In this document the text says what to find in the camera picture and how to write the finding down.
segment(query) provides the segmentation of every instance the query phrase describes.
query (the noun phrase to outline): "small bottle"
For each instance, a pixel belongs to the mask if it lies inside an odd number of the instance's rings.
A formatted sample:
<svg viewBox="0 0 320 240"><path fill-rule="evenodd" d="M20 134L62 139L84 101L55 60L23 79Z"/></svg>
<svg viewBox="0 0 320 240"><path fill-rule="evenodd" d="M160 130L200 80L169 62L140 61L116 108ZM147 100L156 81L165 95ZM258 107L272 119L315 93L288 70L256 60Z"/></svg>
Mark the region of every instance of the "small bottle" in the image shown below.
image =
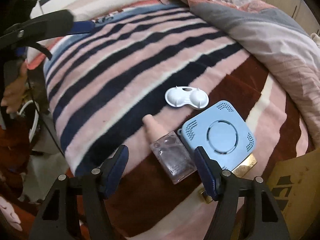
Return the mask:
<svg viewBox="0 0 320 240"><path fill-rule="evenodd" d="M174 131L165 130L150 114L143 117L142 121L152 142L150 148L173 184L177 184L197 170L187 149Z"/></svg>

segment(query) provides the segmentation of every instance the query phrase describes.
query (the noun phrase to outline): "white cable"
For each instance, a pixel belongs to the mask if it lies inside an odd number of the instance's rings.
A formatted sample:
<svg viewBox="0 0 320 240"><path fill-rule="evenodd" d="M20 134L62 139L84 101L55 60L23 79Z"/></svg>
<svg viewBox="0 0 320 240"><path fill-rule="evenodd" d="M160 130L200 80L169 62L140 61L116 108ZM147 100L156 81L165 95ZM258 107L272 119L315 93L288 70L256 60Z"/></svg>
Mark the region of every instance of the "white cable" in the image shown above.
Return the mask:
<svg viewBox="0 0 320 240"><path fill-rule="evenodd" d="M28 105L32 104L32 103L33 103L33 100L30 100L30 101L28 101L27 103L25 103L25 104L23 105L23 107L21 108L20 112L18 112L18 115L22 115L22 113L23 113L23 111L26 109L26 107L27 107ZM39 105L38 105L38 103L37 103L37 102L34 102L34 103L35 103L38 111L40 111L40 110L39 110ZM33 120L32 128L31 128L30 131L29 131L29 142L32 141L32 139L33 139L33 137L34 137L34 135L35 135L35 133L36 133L38 121L39 121L39 115L38 115L37 110L35 110L35 118L34 118L34 120Z"/></svg>

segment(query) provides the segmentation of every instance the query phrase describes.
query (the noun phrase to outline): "cardboard box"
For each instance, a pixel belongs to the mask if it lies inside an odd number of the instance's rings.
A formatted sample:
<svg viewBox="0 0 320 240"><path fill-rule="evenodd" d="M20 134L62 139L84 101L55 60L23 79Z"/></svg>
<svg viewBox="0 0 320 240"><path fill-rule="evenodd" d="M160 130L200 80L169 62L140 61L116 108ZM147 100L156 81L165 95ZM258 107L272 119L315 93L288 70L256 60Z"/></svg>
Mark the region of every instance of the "cardboard box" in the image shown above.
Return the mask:
<svg viewBox="0 0 320 240"><path fill-rule="evenodd" d="M320 149L277 163L267 184L291 240L320 239Z"/></svg>

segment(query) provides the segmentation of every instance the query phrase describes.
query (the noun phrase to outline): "white contact lens case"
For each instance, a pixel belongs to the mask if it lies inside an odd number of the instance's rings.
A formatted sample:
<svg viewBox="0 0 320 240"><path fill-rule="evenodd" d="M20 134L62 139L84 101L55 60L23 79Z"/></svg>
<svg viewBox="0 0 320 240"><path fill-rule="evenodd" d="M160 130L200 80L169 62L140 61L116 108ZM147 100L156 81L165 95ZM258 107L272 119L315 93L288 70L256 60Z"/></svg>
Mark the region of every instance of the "white contact lens case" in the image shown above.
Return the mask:
<svg viewBox="0 0 320 240"><path fill-rule="evenodd" d="M203 90L193 87L170 88L164 98L173 107L190 105L195 109L203 109L209 104L208 95Z"/></svg>

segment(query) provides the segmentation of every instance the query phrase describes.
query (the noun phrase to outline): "blue gripper pad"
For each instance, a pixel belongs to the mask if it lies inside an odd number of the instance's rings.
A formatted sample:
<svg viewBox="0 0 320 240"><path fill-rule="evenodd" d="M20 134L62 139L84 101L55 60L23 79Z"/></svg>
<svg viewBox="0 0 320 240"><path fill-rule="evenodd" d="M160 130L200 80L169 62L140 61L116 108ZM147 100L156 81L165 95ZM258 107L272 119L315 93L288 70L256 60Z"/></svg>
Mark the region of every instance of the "blue gripper pad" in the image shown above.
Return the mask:
<svg viewBox="0 0 320 240"><path fill-rule="evenodd" d="M115 155L106 159L101 166L103 172L101 176L100 191L106 198L109 198L116 192L120 183L122 174L129 159L129 149L125 145L121 145L116 151Z"/></svg>
<svg viewBox="0 0 320 240"><path fill-rule="evenodd" d="M222 193L220 177L222 169L216 161L212 161L206 156L202 147L195 149L194 161L207 195L212 197L214 201L218 201L219 195Z"/></svg>

